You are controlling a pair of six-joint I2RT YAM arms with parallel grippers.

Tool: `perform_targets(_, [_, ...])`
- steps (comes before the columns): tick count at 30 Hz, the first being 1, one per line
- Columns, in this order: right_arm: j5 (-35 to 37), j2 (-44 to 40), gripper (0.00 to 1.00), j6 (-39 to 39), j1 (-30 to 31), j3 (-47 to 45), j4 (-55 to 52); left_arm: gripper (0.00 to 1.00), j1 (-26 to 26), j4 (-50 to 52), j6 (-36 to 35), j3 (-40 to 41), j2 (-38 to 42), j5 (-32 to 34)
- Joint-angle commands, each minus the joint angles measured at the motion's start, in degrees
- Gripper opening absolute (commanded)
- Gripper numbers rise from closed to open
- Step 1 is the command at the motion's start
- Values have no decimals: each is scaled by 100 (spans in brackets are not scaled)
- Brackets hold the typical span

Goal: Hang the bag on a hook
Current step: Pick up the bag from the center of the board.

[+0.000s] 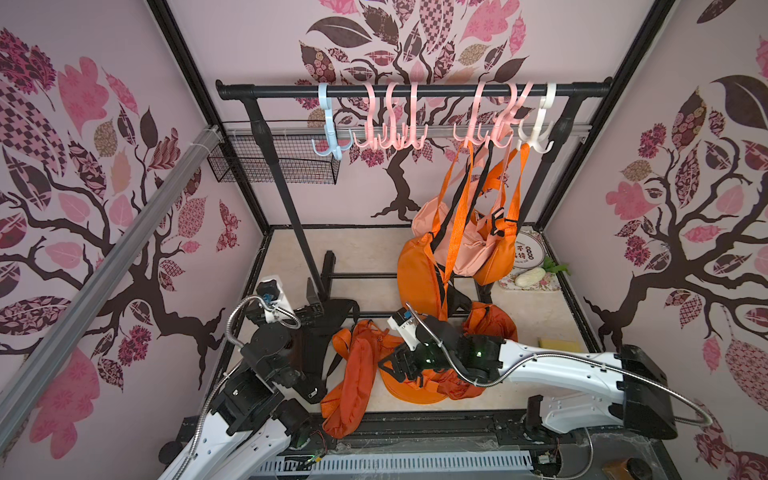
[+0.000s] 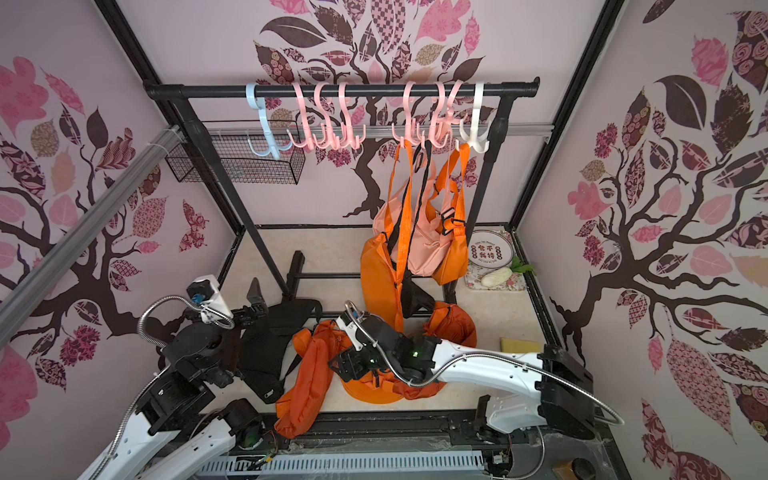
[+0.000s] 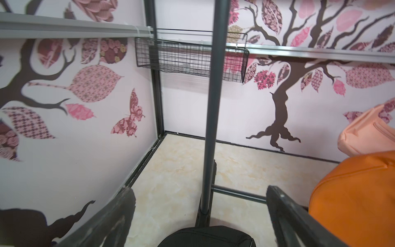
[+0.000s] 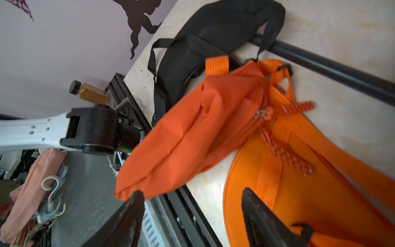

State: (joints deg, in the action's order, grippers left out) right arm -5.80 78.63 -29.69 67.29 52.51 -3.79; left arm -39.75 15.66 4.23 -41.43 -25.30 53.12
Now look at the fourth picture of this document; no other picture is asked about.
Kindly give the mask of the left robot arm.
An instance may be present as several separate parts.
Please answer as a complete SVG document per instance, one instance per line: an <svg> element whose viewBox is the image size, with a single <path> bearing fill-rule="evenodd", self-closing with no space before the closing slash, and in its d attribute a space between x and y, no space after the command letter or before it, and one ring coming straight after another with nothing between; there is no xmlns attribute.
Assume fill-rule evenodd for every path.
<svg viewBox="0 0 395 247"><path fill-rule="evenodd" d="M120 115L106 105L48 118L1 120L1 151L54 148L110 155L131 152L144 137L140 127L121 123Z"/></svg>

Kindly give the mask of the dark orange backpack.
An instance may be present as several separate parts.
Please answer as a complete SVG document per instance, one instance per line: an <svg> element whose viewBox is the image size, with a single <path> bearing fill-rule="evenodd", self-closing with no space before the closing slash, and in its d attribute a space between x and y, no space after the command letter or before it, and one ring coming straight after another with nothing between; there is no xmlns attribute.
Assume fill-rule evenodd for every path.
<svg viewBox="0 0 395 247"><path fill-rule="evenodd" d="M270 102L275 81L288 77L286 69L280 61L266 60L207 75L133 149L118 174L115 198L172 192L217 165L270 120L312 110L309 101Z"/></svg>

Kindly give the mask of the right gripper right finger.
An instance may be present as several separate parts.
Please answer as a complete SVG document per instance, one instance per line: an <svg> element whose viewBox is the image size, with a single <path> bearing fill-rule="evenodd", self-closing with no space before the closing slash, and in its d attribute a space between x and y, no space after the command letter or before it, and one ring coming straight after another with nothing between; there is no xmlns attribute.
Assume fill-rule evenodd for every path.
<svg viewBox="0 0 395 247"><path fill-rule="evenodd" d="M250 189L242 193L242 212L251 247L307 247L313 235L308 224L294 234Z"/></svg>

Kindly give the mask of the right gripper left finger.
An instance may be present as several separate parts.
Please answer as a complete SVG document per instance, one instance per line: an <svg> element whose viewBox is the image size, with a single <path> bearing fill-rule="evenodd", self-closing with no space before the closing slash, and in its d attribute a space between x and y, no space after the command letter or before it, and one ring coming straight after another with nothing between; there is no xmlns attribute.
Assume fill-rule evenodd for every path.
<svg viewBox="0 0 395 247"><path fill-rule="evenodd" d="M136 247L141 235L145 198L135 191L83 247Z"/></svg>

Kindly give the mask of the orange bag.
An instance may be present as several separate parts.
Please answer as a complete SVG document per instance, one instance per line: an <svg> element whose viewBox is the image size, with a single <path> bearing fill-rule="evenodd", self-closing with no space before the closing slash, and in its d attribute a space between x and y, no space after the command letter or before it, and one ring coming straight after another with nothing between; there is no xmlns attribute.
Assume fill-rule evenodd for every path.
<svg viewBox="0 0 395 247"><path fill-rule="evenodd" d="M241 208L242 192L250 188L293 233L306 223L314 247L392 247L395 225L374 205L395 210L395 183L386 175L344 152L326 139L297 107L292 87L276 89L289 79L278 60L249 62L242 67L261 79L267 96L267 125L236 154L223 196L229 244L249 241Z"/></svg>

